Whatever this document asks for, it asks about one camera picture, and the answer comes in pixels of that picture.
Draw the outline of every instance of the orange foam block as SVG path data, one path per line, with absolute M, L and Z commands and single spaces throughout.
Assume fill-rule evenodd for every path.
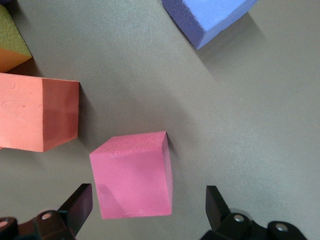
M 0 73 L 0 148 L 44 152 L 78 136 L 77 81 Z
M 0 73 L 31 59 L 25 41 L 7 9 L 0 5 Z

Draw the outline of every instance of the yellow-green foam block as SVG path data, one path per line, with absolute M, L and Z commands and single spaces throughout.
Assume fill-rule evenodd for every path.
M 31 59 L 32 55 L 7 9 L 0 5 L 0 73 Z

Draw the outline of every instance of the pink foam cube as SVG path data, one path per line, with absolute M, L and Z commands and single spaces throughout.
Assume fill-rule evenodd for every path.
M 90 161 L 103 219 L 172 213 L 165 131 L 112 137 L 90 154 Z

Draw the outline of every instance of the foam cube top face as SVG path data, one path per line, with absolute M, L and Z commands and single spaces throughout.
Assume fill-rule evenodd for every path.
M 162 0 L 162 5 L 196 48 L 243 16 L 257 0 Z
M 0 147 L 44 152 L 78 136 L 77 81 L 0 73 Z
M 9 12 L 0 5 L 0 73 L 5 73 L 31 58 L 31 53 Z
M 90 161 L 103 219 L 171 214 L 165 131 L 113 137 L 90 154 Z

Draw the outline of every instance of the foam block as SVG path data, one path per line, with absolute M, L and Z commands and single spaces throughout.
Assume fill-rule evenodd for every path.
M 0 73 L 5 73 L 31 58 L 13 19 L 7 9 L 0 5 Z
M 90 161 L 103 219 L 172 213 L 165 131 L 112 137 L 90 154 Z
M 78 136 L 77 81 L 0 73 L 0 147 L 44 152 Z
M 191 44 L 200 49 L 243 16 L 257 0 L 162 0 Z

